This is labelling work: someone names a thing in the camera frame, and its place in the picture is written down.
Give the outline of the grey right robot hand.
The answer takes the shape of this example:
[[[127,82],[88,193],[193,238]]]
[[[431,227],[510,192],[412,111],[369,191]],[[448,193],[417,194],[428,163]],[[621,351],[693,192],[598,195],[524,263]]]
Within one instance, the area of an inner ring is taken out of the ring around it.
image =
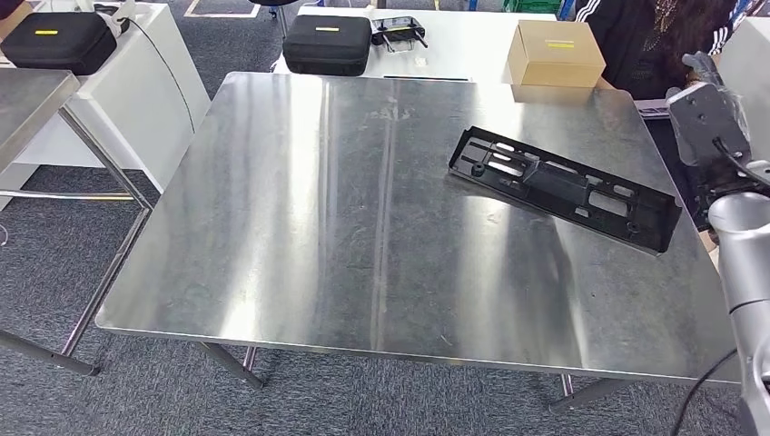
[[[722,95],[727,106],[730,108],[730,113],[739,126],[741,133],[749,141],[751,136],[745,119],[741,97],[726,86],[723,77],[718,72],[716,61],[713,57],[704,52],[697,51],[694,54],[684,54],[682,62],[691,68],[692,73],[696,77],[696,82],[709,83],[716,87],[716,90]]]

